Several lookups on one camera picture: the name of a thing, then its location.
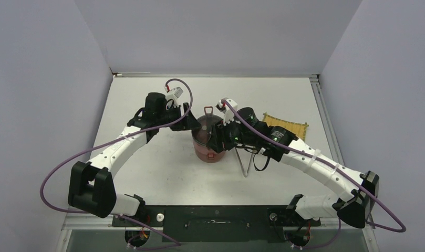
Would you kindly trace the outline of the steel tongs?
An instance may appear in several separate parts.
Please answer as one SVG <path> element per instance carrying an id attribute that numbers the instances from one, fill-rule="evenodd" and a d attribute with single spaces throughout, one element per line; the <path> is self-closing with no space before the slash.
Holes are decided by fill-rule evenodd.
<path id="1" fill-rule="evenodd" d="M 255 156 L 255 154 L 251 153 L 250 156 L 247 158 L 247 160 L 244 161 L 238 149 L 234 149 L 234 152 L 235 152 L 237 163 L 240 167 L 241 173 L 244 178 L 247 178 L 251 171 L 251 168 L 254 167 L 253 157 Z"/>

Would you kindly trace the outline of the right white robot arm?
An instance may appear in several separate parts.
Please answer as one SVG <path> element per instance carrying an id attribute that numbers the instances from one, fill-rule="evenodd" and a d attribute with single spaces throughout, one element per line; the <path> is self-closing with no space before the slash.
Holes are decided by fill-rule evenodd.
<path id="1" fill-rule="evenodd" d="M 228 106 L 218 107 L 224 119 L 214 123 L 207 147 L 217 153 L 243 148 L 294 167 L 332 191 L 324 196 L 303 196 L 286 211 L 287 220 L 299 225 L 312 218 L 339 217 L 355 228 L 364 228 L 378 195 L 379 176 L 349 169 L 313 149 L 294 133 L 260 121 L 250 107 L 238 110 L 241 122 Z"/>

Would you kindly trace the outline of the glass lid with red clip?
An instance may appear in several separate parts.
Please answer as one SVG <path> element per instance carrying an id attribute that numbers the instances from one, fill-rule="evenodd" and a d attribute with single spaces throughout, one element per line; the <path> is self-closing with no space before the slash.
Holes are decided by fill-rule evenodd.
<path id="1" fill-rule="evenodd" d="M 204 115 L 197 118 L 197 122 L 200 124 L 198 129 L 192 130 L 191 134 L 193 140 L 202 146 L 206 146 L 209 139 L 211 138 L 213 126 L 220 122 L 222 118 L 214 114 L 213 106 L 205 106 L 203 108 Z"/>

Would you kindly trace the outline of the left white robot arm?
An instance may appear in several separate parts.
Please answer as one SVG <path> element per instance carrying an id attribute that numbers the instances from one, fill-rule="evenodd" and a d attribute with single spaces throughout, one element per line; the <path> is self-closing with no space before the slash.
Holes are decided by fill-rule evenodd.
<path id="1" fill-rule="evenodd" d="M 201 128 L 192 112 L 184 117 L 181 109 L 189 104 L 167 107 L 162 93 L 151 92 L 143 108 L 127 123 L 118 142 L 108 146 L 88 162 L 76 162 L 71 169 L 68 203 L 84 212 L 104 218 L 110 214 L 123 214 L 133 226 L 144 223 L 146 211 L 139 207 L 143 199 L 117 193 L 114 176 L 139 148 L 147 144 L 160 128 L 172 131 L 191 131 Z"/>

